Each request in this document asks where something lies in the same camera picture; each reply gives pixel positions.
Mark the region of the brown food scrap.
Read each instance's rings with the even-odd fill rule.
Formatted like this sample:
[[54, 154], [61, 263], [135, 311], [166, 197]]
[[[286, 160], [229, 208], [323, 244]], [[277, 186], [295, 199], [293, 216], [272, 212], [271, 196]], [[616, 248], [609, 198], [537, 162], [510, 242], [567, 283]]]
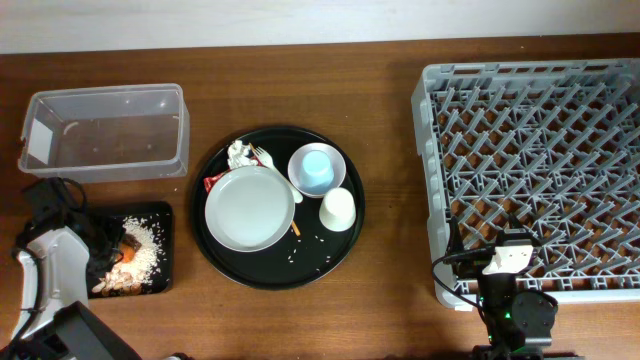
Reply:
[[124, 245], [131, 247], [134, 251], [138, 251], [142, 244], [131, 234], [126, 233], [122, 240]]

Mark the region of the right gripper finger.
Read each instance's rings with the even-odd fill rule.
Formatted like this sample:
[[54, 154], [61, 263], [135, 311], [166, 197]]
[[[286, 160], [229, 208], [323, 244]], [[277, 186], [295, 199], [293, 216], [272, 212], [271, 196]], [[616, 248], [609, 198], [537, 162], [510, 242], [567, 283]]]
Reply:
[[460, 253], [465, 250], [461, 232], [459, 229], [459, 220], [456, 216], [452, 216], [449, 221], [449, 240], [447, 244], [448, 253]]
[[524, 227], [515, 214], [508, 216], [507, 238], [509, 240], [531, 240], [531, 233]]

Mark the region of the grey plate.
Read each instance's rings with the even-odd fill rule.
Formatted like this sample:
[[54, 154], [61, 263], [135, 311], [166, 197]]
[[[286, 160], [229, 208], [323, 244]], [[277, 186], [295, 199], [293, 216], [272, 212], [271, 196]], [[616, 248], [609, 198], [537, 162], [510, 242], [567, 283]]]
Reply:
[[290, 188], [272, 170], [245, 166], [223, 175], [204, 207], [207, 229], [223, 247], [257, 252], [290, 230], [296, 203]]

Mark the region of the white napkin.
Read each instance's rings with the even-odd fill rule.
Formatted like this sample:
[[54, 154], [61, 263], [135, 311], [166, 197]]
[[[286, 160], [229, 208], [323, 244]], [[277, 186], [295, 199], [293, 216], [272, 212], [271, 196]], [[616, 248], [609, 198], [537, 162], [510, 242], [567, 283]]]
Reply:
[[250, 156], [251, 148], [241, 140], [235, 140], [227, 148], [227, 163], [230, 170], [245, 166], [257, 166], [259, 162]]

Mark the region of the rice and pasta leftovers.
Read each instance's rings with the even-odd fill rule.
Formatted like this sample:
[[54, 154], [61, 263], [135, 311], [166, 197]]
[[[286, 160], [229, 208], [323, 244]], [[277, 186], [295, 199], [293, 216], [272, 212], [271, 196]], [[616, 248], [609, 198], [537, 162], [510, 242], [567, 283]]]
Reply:
[[159, 224], [148, 226], [144, 218], [127, 216], [123, 227], [125, 234], [133, 235], [142, 246], [131, 262], [120, 261], [99, 277], [97, 284], [90, 288], [90, 295], [140, 295], [144, 286], [152, 284], [152, 276], [161, 273], [160, 256], [163, 250], [153, 233], [154, 229], [159, 229]]

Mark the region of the orange carrot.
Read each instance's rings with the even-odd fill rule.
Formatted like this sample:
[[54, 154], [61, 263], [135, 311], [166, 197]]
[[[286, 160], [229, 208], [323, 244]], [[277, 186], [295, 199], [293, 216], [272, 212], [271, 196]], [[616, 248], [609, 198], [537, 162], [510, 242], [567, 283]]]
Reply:
[[119, 248], [119, 251], [121, 252], [120, 261], [122, 263], [131, 262], [136, 254], [136, 250], [128, 245], [122, 245]]

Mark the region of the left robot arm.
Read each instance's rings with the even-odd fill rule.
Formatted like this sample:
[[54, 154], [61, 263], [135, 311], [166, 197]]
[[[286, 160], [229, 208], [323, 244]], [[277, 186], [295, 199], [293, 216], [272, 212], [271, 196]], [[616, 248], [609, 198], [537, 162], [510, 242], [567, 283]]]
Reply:
[[82, 186], [51, 177], [22, 191], [32, 218], [11, 255], [22, 266], [19, 320], [3, 359], [137, 359], [139, 354], [88, 308], [89, 278], [124, 259], [123, 226], [88, 210], [71, 191]]

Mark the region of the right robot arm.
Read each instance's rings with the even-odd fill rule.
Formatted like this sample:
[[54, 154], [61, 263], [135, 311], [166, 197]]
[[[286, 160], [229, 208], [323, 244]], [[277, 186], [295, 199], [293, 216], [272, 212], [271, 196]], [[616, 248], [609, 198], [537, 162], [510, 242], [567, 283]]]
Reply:
[[476, 306], [489, 343], [473, 348], [473, 359], [542, 359], [552, 343], [558, 302], [540, 290], [523, 290], [517, 278], [537, 255], [540, 242], [513, 215], [493, 243], [466, 249], [458, 219], [450, 220], [445, 262], [454, 274], [477, 282]]

